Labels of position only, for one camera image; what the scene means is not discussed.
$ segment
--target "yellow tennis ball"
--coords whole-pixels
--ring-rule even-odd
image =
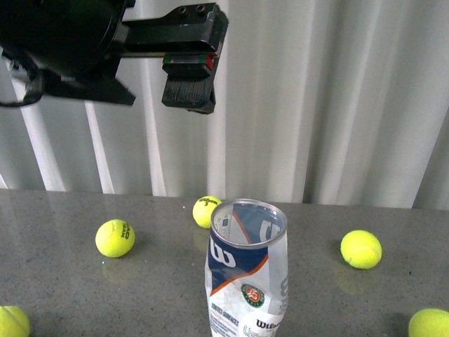
[[[353,230],[346,234],[340,249],[344,260],[358,269],[370,269],[377,265],[382,257],[379,240],[365,230]]]
[[[133,228],[123,220],[110,220],[97,231],[95,243],[101,254],[108,258],[119,258],[128,253],[134,245]]]
[[[449,312],[436,308],[418,311],[408,323],[408,337],[449,337]]]
[[[19,307],[0,307],[0,337],[28,337],[27,315]]]
[[[212,195],[207,195],[198,199],[194,205],[192,211],[196,223],[204,228],[210,228],[210,216],[212,211],[217,205],[220,205],[222,201]]]

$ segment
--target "robotic arm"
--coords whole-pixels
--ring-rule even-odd
[[[42,95],[132,105],[116,78],[122,58],[163,58],[162,103],[202,114],[215,107],[213,80],[228,19],[217,4],[181,6],[162,18],[122,21],[135,0],[1,0],[0,46],[26,83],[20,107]]]

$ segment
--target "curtain fold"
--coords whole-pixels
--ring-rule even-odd
[[[126,20],[186,0],[138,0]],[[215,112],[161,103],[160,59],[122,60],[134,106],[0,110],[0,188],[449,210],[449,2],[218,1]],[[0,95],[20,95],[0,62]]]

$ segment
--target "gray countertop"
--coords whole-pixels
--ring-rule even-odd
[[[33,337],[210,336],[208,231],[194,198],[0,190],[0,305],[19,305]],[[290,303],[277,336],[407,336],[418,310],[449,310],[449,212],[275,204],[288,217]],[[128,221],[136,243],[102,256],[97,229]],[[355,270],[354,229],[383,257]]]

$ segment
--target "wilson logo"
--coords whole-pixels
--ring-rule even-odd
[[[281,310],[287,310],[288,306],[288,276],[281,283],[282,305]]]
[[[224,251],[210,238],[210,254],[219,263],[223,263],[227,267],[234,268],[236,266],[236,261],[232,254],[228,251]]]
[[[270,223],[269,221],[263,220],[260,226],[260,241],[267,241],[268,239],[273,239],[281,231],[278,225]]]
[[[204,201],[204,206],[209,205],[209,203],[214,204],[214,205],[218,205],[218,203],[215,200],[209,199],[209,198],[201,198],[200,200],[198,200],[198,202],[202,202]]]
[[[271,324],[269,324],[269,323],[265,323],[265,322],[262,322],[260,320],[257,320],[257,326],[262,328],[262,329],[275,329],[279,325],[281,325],[281,323],[278,323],[278,324],[271,323]]]
[[[255,286],[244,284],[241,286],[241,293],[243,294],[246,302],[254,308],[261,307],[264,304],[265,295]]]

